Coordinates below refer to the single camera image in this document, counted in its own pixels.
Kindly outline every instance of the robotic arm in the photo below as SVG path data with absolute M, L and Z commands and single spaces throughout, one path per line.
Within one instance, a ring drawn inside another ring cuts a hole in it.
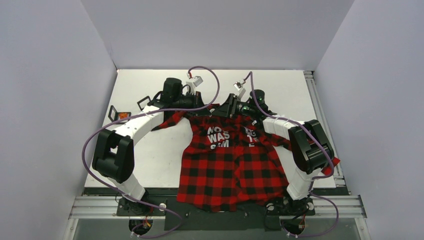
M 203 82 L 202 78 L 195 76 L 187 81 L 189 91 L 183 94 L 181 80 L 167 78 L 163 90 L 142 110 L 148 113 L 158 109 L 186 108 L 194 109 L 204 106 L 201 93 L 196 87 Z M 287 192 L 293 201 L 302 200 L 309 196 L 309 187 L 312 178 L 317 176 L 328 164 L 326 157 L 315 143 L 308 139 L 306 133 L 297 125 L 290 122 L 264 116 L 253 100 L 253 94 L 246 102 L 241 101 L 245 93 L 243 83 L 234 84 L 238 95 L 230 94 L 220 107 L 210 112 L 204 108 L 199 111 L 190 112 L 196 116 L 220 116 L 233 118 L 237 115 L 251 117 L 252 124 L 263 126 L 266 133 L 275 134 L 290 140 L 291 150 L 296 163 L 295 174 L 289 182 Z M 256 89 L 255 96 L 262 110 L 270 115 L 276 115 L 268 109 L 265 104 L 265 93 Z M 102 176 L 107 177 L 116 187 L 135 199 L 141 200 L 146 190 L 138 182 L 133 174 L 134 170 L 134 145 L 154 127 L 163 123 L 173 114 L 172 111 L 157 112 L 132 119 L 114 130 L 103 130 L 98 135 L 97 144 L 92 162 L 93 169 Z M 333 158 L 334 151 L 324 133 L 321 124 L 317 120 L 301 122 L 306 129 L 319 141 L 328 155 Z

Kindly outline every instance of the plaid shirt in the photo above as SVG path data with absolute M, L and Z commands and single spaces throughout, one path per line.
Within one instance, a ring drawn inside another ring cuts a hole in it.
M 176 112 L 155 128 L 188 118 L 193 138 L 182 154 L 177 201 L 206 211 L 235 211 L 236 204 L 264 205 L 289 185 L 273 146 L 290 141 L 252 125 L 250 117 L 190 116 Z

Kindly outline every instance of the wall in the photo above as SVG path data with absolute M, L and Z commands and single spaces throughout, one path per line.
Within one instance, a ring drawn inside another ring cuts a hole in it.
M 354 0 L 82 0 L 119 69 L 317 67 Z
M 81 2 L 0 3 L 0 233 L 62 239 L 115 67 Z
M 422 239 L 424 1 L 356 0 L 315 72 L 374 240 Z

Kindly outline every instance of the gray floor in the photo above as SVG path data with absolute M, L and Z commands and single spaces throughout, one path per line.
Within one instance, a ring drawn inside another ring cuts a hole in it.
M 306 219 L 305 234 L 315 234 L 327 230 L 334 223 L 334 219 Z M 156 235 L 163 232 L 165 220 L 155 220 L 154 227 L 147 235 Z M 130 237 L 127 219 L 80 219 L 75 231 L 74 240 L 134 240 Z M 249 229 L 244 231 L 175 231 L 161 240 L 270 240 L 287 239 L 284 232 L 267 231 L 264 229 Z M 337 227 L 321 237 L 310 237 L 311 240 L 359 240 L 355 220 L 340 219 Z

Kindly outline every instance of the white tabletop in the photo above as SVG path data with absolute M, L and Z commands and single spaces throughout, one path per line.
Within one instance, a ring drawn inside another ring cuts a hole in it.
M 219 77 L 220 92 L 215 103 L 222 104 L 230 93 L 236 94 L 233 84 L 248 74 L 249 70 L 215 70 Z M 121 69 L 110 97 L 109 107 L 113 105 L 118 112 L 140 112 L 137 102 L 149 95 L 151 98 L 162 90 L 166 78 L 187 79 L 187 70 L 160 69 Z M 215 78 L 206 70 L 193 70 L 193 76 L 201 76 L 203 83 L 197 88 L 203 102 L 209 103 L 217 90 Z M 300 70 L 253 70 L 255 89 L 265 92 L 265 103 L 269 109 L 279 115 L 298 121 L 316 119 L 314 107 L 308 91 L 303 71 Z M 250 83 L 244 85 L 249 98 Z M 103 125 L 110 123 L 109 108 Z M 134 175 L 141 185 L 147 188 L 178 188 L 180 182 L 181 158 L 184 149 L 192 140 L 192 130 L 187 119 L 176 126 L 149 132 L 134 147 Z M 292 153 L 283 147 L 275 148 L 287 178 L 290 179 L 296 168 Z M 107 178 L 93 171 L 104 181 Z M 105 187 L 88 175 L 85 187 Z M 335 188 L 332 177 L 316 180 L 314 188 Z

